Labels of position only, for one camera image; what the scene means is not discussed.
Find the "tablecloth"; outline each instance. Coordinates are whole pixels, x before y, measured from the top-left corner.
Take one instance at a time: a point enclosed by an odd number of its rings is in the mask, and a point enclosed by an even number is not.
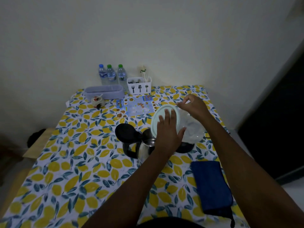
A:
[[[151,96],[159,107],[175,105],[190,93],[201,97],[224,126],[203,86],[154,87]],[[85,99],[83,89],[71,97],[69,104],[0,221],[0,228],[80,228],[139,167],[136,159],[124,154],[115,127],[129,123],[144,131],[150,127],[154,113],[123,117],[116,109],[116,100],[106,100],[105,107],[97,110]],[[192,161],[219,161],[208,137],[205,134],[191,152],[175,153],[170,158],[147,195],[139,224],[163,216],[181,217],[203,226],[226,220],[202,212],[190,169]],[[232,210],[236,223],[247,226],[236,202]]]

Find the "hand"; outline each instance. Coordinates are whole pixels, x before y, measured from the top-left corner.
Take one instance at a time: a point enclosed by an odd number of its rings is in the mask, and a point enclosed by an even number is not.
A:
[[[184,99],[183,102],[178,102],[177,106],[181,109],[187,111],[192,117],[196,120],[201,121],[209,116],[212,116],[207,109],[204,101],[199,97],[189,94]]]
[[[164,152],[170,157],[180,146],[186,128],[182,128],[179,133],[176,132],[176,113],[165,109],[165,119],[160,115],[157,123],[157,138],[155,142],[155,150]]]

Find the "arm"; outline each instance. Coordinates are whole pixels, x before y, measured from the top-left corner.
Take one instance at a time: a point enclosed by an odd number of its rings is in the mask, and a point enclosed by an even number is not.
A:
[[[165,111],[157,127],[155,150],[147,160],[83,225],[92,227],[135,226],[149,191],[171,155],[181,144],[185,129],[176,133],[176,114]]]
[[[178,106],[208,131],[232,194],[251,227],[303,227],[303,211],[230,137],[199,97],[188,95]]]

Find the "person's right hand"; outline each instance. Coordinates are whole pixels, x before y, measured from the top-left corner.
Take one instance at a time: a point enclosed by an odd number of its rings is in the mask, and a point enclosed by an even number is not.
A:
[[[177,103],[177,106],[187,111],[192,117],[194,117],[198,121],[211,116],[204,101],[193,94],[187,95],[183,99],[183,102]]]

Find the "white lid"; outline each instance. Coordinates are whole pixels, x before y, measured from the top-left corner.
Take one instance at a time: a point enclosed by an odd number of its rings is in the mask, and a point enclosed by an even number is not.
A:
[[[174,109],[176,113],[176,129],[179,127],[179,122],[180,122],[180,115],[179,111],[177,110],[177,107],[170,105],[170,104],[165,104],[162,105],[161,107],[158,108],[158,110],[155,112],[154,116],[152,117],[151,121],[151,133],[154,138],[157,136],[157,123],[159,122],[159,115],[162,115],[162,117],[165,119],[165,109],[167,109],[170,113],[171,116],[171,110]]]

